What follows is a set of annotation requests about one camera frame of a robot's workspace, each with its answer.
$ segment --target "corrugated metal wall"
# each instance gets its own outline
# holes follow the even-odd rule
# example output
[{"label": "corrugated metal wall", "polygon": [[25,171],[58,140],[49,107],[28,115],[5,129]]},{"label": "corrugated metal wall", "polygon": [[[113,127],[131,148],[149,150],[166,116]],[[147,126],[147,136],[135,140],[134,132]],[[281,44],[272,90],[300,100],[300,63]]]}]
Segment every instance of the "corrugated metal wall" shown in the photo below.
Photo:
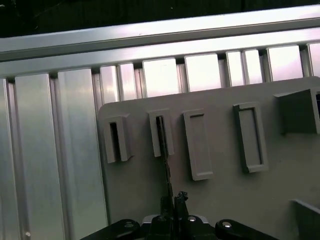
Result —
[{"label": "corrugated metal wall", "polygon": [[103,104],[320,77],[320,28],[1,62],[0,73],[0,239],[79,240],[108,223]]}]

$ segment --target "dark ceiling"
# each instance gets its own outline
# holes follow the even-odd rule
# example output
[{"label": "dark ceiling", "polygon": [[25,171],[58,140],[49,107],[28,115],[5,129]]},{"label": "dark ceiling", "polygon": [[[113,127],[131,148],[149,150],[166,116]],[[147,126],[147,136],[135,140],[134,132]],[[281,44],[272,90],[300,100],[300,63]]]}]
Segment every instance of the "dark ceiling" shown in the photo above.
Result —
[{"label": "dark ceiling", "polygon": [[1,37],[317,4],[319,0],[0,0]]}]

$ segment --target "raised rectangular bracket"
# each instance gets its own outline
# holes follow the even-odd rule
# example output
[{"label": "raised rectangular bracket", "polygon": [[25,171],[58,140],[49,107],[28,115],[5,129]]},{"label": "raised rectangular bracket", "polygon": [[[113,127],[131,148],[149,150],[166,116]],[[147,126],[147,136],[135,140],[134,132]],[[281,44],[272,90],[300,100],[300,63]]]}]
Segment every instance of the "raised rectangular bracket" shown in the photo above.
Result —
[{"label": "raised rectangular bracket", "polygon": [[150,121],[154,156],[155,157],[161,156],[159,134],[158,134],[158,127],[157,127],[158,117],[162,117],[163,119],[168,155],[173,155],[175,151],[174,151],[174,143],[173,143],[172,131],[171,131],[170,111],[169,109],[166,108],[166,109],[154,110],[149,112],[149,121]]},{"label": "raised rectangular bracket", "polygon": [[320,134],[320,88],[276,95],[283,133]]},{"label": "raised rectangular bracket", "polygon": [[192,179],[194,181],[210,179],[214,173],[211,165],[204,110],[186,111],[183,113],[183,118]]},{"label": "raised rectangular bracket", "polygon": [[127,116],[107,117],[103,121],[103,134],[107,163],[128,161],[132,157]]},{"label": "raised rectangular bracket", "polygon": [[320,209],[301,200],[293,200],[299,239],[320,239]]},{"label": "raised rectangular bracket", "polygon": [[267,147],[259,104],[237,104],[233,106],[233,111],[243,171],[254,173],[268,170]]}]

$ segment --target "screw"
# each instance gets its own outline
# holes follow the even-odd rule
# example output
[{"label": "screw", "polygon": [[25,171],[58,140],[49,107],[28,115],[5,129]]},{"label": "screw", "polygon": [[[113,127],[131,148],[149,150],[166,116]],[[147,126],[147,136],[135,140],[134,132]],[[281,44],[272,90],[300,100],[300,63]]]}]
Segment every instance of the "screw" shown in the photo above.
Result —
[{"label": "screw", "polygon": [[195,218],[194,216],[190,216],[190,217],[188,217],[188,220],[189,220],[190,222],[195,222],[195,221],[196,221],[196,218]]},{"label": "screw", "polygon": [[125,228],[132,228],[133,226],[134,225],[129,221],[124,225]]},{"label": "screw", "polygon": [[230,223],[230,222],[227,222],[227,221],[224,221],[224,222],[222,223],[222,226],[224,226],[226,229],[229,229],[229,228],[231,228],[231,223]]}]

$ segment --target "gray plastic tray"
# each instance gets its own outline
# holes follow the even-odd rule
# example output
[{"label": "gray plastic tray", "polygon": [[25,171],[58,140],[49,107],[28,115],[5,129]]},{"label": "gray plastic tray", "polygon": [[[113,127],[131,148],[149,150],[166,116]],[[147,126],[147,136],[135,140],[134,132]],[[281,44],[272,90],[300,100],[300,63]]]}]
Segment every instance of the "gray plastic tray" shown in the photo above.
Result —
[{"label": "gray plastic tray", "polygon": [[110,221],[159,213],[163,116],[173,192],[188,192],[190,214],[297,239],[290,200],[320,204],[318,87],[320,78],[306,77],[105,104]]}]

